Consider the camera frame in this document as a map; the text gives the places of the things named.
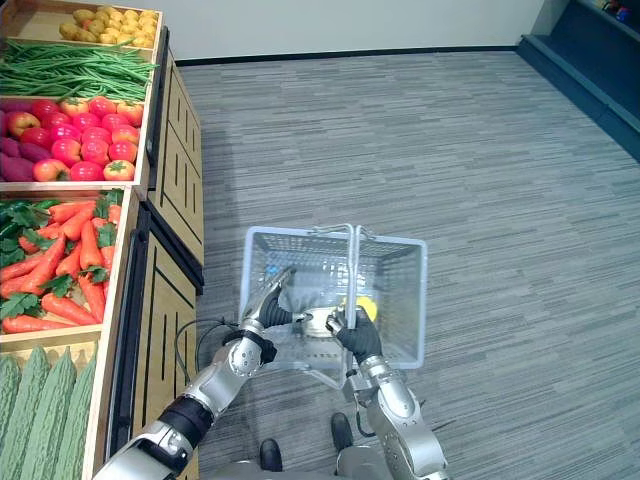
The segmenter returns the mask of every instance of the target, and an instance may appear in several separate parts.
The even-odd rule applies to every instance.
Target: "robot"
[[[265,285],[249,302],[239,329],[225,338],[211,365],[198,374],[155,422],[124,445],[102,467],[95,480],[167,480],[180,475],[193,450],[244,383],[274,360],[277,352],[273,343],[264,338],[265,329],[312,315],[309,312],[313,310],[294,315],[278,304],[280,292],[294,273],[291,269],[284,270]],[[355,329],[345,327],[344,311],[340,307],[326,316],[325,324],[343,347],[353,353],[359,368],[347,374],[343,391],[355,400],[356,406],[366,409],[369,425],[384,451],[383,459],[370,447],[353,446],[346,417],[334,415],[332,433],[339,449],[338,478],[451,480],[436,436],[425,424],[414,394],[384,359],[380,337],[366,312],[357,309]],[[277,444],[271,442],[267,445],[270,447],[267,455],[279,459]],[[264,471],[255,463],[240,462],[222,468],[211,480],[332,478],[336,476]]]

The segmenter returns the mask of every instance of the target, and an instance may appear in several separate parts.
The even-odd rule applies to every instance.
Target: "plastic shopping basket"
[[[421,240],[372,235],[362,227],[251,227],[244,250],[240,312],[250,296],[287,267],[296,269],[280,295],[291,312],[345,304],[355,325],[357,297],[377,305],[375,325],[393,368],[419,368],[424,359],[427,246]],[[309,336],[301,324],[265,331],[278,348],[271,368],[312,373],[340,388],[353,360],[330,336]]]

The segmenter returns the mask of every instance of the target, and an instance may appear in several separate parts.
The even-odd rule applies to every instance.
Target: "gray carpet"
[[[237,316],[251,225],[424,239],[428,353],[409,383],[432,425],[455,420],[438,432],[455,477],[640,478],[640,167],[562,94],[510,52],[182,73],[203,124],[199,318]],[[313,378],[269,373],[207,436],[201,477],[267,437],[286,468],[331,472],[336,410],[354,417]]]

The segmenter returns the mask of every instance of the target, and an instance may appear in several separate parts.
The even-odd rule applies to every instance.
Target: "carrot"
[[[96,227],[96,230],[99,228],[104,227],[107,222],[104,218],[100,218],[100,217],[93,217],[93,219],[91,220],[91,223],[93,223],[93,226]]]
[[[28,254],[36,253],[38,250],[40,250],[37,246],[35,246],[33,243],[27,240],[27,237],[20,237],[18,239],[18,243],[20,244],[22,249]]]
[[[109,221],[111,223],[115,223],[116,227],[118,223],[120,223],[120,213],[122,212],[122,207],[120,205],[109,205]]]
[[[26,277],[26,275],[23,275],[21,277],[15,277],[2,282],[2,285],[0,285],[0,296],[3,298],[9,298],[12,293],[19,292]]]
[[[115,245],[110,245],[108,247],[102,247],[100,249],[100,253],[102,254],[102,260],[104,268],[111,272],[111,267],[113,266],[113,254],[116,251]]]
[[[82,239],[82,249],[80,250],[80,266],[82,269],[87,269],[91,265],[102,267],[102,255],[100,255],[100,250],[98,250],[96,231],[93,228],[92,222],[84,223],[80,238]]]
[[[82,242],[78,242],[67,258],[62,260],[56,268],[56,276],[71,275],[74,279],[78,278],[80,273],[80,249],[82,248]]]
[[[53,278],[56,267],[64,255],[66,242],[67,239],[61,233],[56,242],[40,257],[38,265],[26,275],[25,281],[20,287],[21,292],[35,293],[36,295],[43,294],[44,290],[40,288],[40,285]]]
[[[36,268],[36,265],[40,263],[40,258],[42,255],[34,255],[33,257],[29,257],[26,260],[21,262],[14,263],[13,265],[9,265],[0,269],[0,283],[4,283],[7,280],[12,278],[21,277],[22,275],[26,275],[31,270]]]
[[[73,240],[74,242],[80,238],[80,232],[82,231],[82,226],[85,224],[87,220],[91,220],[93,218],[93,208],[84,207],[78,213],[76,213],[69,220],[64,222],[60,227],[60,231],[64,233],[69,240]]]
[[[56,297],[53,293],[47,293],[42,297],[42,309],[45,312],[55,313],[77,325],[95,325],[97,322],[86,308],[67,297]]]
[[[96,323],[102,323],[105,304],[103,287],[99,283],[92,283],[90,277],[91,274],[80,275],[78,284],[84,294],[84,298],[87,299],[89,310],[91,310],[93,317],[96,319]]]
[[[2,320],[2,330],[4,330],[4,333],[38,332],[40,330],[54,330],[56,328],[72,326],[73,325],[67,325],[66,323],[30,317],[29,315],[18,315],[14,318],[5,318]]]
[[[88,207],[92,207],[92,210],[96,208],[95,200],[91,200],[89,202],[61,203],[60,205],[49,207],[49,213],[51,214],[51,218],[54,222],[64,223],[80,210]]]

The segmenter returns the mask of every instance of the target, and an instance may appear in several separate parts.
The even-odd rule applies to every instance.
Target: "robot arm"
[[[366,408],[369,425],[382,444],[393,478],[450,479],[438,439],[425,424],[415,395],[383,358],[378,332],[366,312],[358,308],[355,330],[344,328],[332,317],[327,328],[358,362],[360,374],[351,372],[345,396]]]
[[[122,447],[98,472],[96,480],[165,480],[180,475],[194,448],[245,382],[275,358],[276,349],[262,332],[291,322],[291,313],[278,306],[278,296],[293,273],[284,270],[265,286],[245,310],[239,330],[225,339],[212,364],[158,420]]]

